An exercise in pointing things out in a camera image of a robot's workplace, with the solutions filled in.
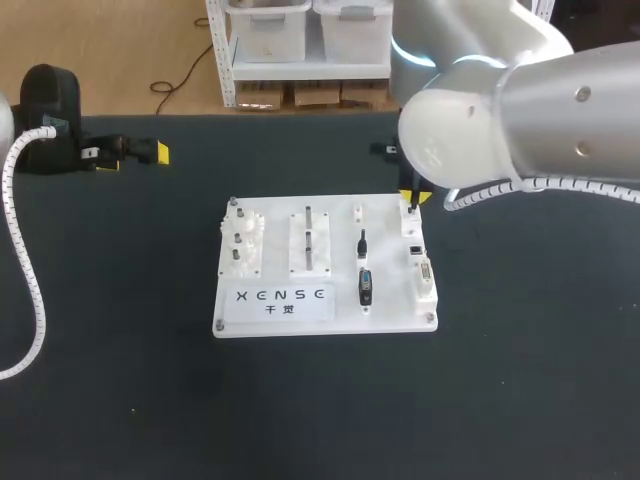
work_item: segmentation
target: metal rod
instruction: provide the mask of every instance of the metal rod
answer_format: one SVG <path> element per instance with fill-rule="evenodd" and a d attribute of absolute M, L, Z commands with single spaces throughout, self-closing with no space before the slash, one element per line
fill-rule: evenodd
<path fill-rule="evenodd" d="M 313 270 L 313 258 L 311 255 L 312 248 L 313 248 L 311 245 L 311 232 L 307 232 L 305 236 L 306 236 L 306 244 L 307 244 L 307 248 L 305 250 L 305 253 L 307 255 L 307 270 L 311 271 Z"/>
<path fill-rule="evenodd" d="M 311 230 L 313 228 L 313 223 L 311 221 L 311 207 L 307 207 L 305 212 L 307 215 L 307 230 Z"/>

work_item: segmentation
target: cardboard box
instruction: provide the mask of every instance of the cardboard box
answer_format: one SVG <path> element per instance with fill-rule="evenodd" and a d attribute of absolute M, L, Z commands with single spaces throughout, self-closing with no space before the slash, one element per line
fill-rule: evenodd
<path fill-rule="evenodd" d="M 348 80 L 342 83 L 342 101 L 351 106 L 384 110 L 389 97 L 387 80 Z"/>
<path fill-rule="evenodd" d="M 304 81 L 294 85 L 296 107 L 337 105 L 340 103 L 339 81 Z"/>
<path fill-rule="evenodd" d="M 280 110 L 283 97 L 282 82 L 242 82 L 236 87 L 236 107 L 240 110 Z"/>

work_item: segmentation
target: white coiled cable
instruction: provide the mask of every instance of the white coiled cable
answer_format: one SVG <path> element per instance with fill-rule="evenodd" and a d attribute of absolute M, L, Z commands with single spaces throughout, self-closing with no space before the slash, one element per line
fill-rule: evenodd
<path fill-rule="evenodd" d="M 7 226 L 9 227 L 9 233 L 11 234 L 11 240 L 13 246 L 18 255 L 18 261 L 22 267 L 22 272 L 27 280 L 29 286 L 29 292 L 31 293 L 31 300 L 33 301 L 33 309 L 36 315 L 36 334 L 31 344 L 31 348 L 15 366 L 0 371 L 0 380 L 4 380 L 15 375 L 18 375 L 25 368 L 27 368 L 35 360 L 40 353 L 42 344 L 44 343 L 44 336 L 47 330 L 47 321 L 44 312 L 44 302 L 42 301 L 42 294 L 40 293 L 40 286 L 36 279 L 36 274 L 33 271 L 27 248 L 22 240 L 22 233 L 18 226 L 18 218 L 16 216 L 16 209 L 13 203 L 13 173 L 16 168 L 16 162 L 18 157 L 24 148 L 34 140 L 41 140 L 45 138 L 55 138 L 57 135 L 54 127 L 41 127 L 33 130 L 27 130 L 13 143 L 7 158 L 2 168 L 2 203 L 4 204 L 4 214 L 7 219 Z"/>
<path fill-rule="evenodd" d="M 527 190 L 533 192 L 544 190 L 565 190 L 569 192 L 602 195 L 604 197 L 616 198 L 625 202 L 640 203 L 640 191 L 602 182 L 578 180 L 570 177 L 539 177 L 524 179 L 523 184 Z M 444 201 L 444 208 L 449 212 L 455 212 L 456 210 L 476 205 L 491 198 L 520 191 L 523 190 L 516 186 L 515 183 L 507 182 L 479 190 L 467 195 L 466 197 L 458 199 L 457 197 L 460 190 L 451 190 Z"/>

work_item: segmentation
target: black mat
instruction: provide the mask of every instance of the black mat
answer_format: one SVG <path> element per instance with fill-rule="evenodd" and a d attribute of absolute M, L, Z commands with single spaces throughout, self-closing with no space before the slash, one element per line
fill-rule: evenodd
<path fill-rule="evenodd" d="M 385 193 L 392 115 L 102 118 L 170 168 L 17 178 L 49 329 L 0 382 L 2 479 L 640 477 L 640 208 L 424 209 L 433 335 L 215 341 L 231 195 Z M 0 366 L 32 335 L 0 229 Z"/>

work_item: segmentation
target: plastic container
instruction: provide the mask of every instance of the plastic container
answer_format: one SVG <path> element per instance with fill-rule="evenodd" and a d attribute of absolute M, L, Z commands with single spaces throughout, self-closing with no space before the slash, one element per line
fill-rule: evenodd
<path fill-rule="evenodd" d="M 393 0 L 314 0 L 313 9 L 322 17 L 327 62 L 389 63 Z"/>
<path fill-rule="evenodd" d="M 247 8 L 232 6 L 233 0 L 227 2 L 226 10 L 246 62 L 304 61 L 311 0 L 290 0 L 289 3 L 291 5 L 285 7 Z"/>

